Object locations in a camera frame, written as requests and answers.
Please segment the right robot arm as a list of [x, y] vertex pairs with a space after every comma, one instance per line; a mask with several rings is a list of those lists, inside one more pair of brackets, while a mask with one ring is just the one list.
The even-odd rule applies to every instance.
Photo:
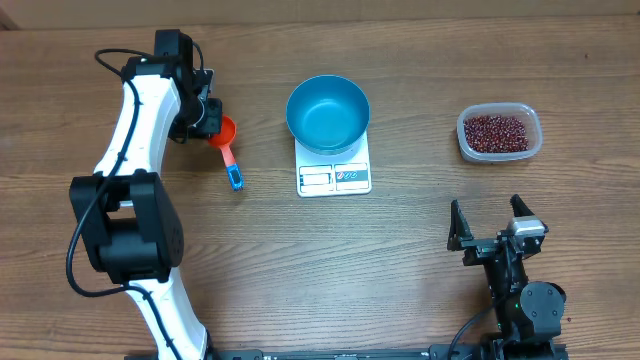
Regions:
[[[465, 266], [482, 266], [491, 305], [468, 320], [447, 347], [448, 359], [548, 359], [569, 357], [554, 339], [561, 334], [567, 296], [557, 284], [531, 282], [524, 261], [541, 251], [549, 231], [519, 195], [510, 198], [514, 217], [493, 239], [477, 239], [459, 203], [451, 202], [447, 249], [462, 251]], [[485, 334], [477, 344], [463, 345], [462, 335], [490, 312], [499, 331]]]

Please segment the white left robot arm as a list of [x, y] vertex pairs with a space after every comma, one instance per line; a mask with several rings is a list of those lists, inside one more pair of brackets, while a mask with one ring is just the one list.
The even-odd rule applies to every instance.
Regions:
[[184, 231], [160, 173], [169, 141], [209, 140], [222, 129], [214, 71], [178, 29], [159, 30], [152, 53], [126, 50], [116, 74], [123, 102], [108, 149], [72, 180], [77, 220], [65, 260], [70, 287], [88, 298], [126, 293], [156, 343], [157, 359], [214, 359], [181, 279]]

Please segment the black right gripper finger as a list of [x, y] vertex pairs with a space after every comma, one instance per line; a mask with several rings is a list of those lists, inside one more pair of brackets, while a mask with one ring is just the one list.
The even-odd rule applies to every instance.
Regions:
[[534, 216], [534, 212], [529, 209], [518, 194], [514, 194], [510, 198], [510, 205], [515, 217]]
[[461, 251], [469, 246], [473, 234], [460, 208], [459, 202], [451, 202], [451, 224], [447, 241], [449, 251]]

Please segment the orange measuring scoop blue handle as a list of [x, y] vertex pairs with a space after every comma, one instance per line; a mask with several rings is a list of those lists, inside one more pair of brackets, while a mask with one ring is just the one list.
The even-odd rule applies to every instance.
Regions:
[[231, 150], [236, 131], [234, 121], [228, 115], [222, 115], [220, 132], [212, 135], [208, 143], [220, 151], [231, 188], [238, 192], [244, 187], [244, 178]]

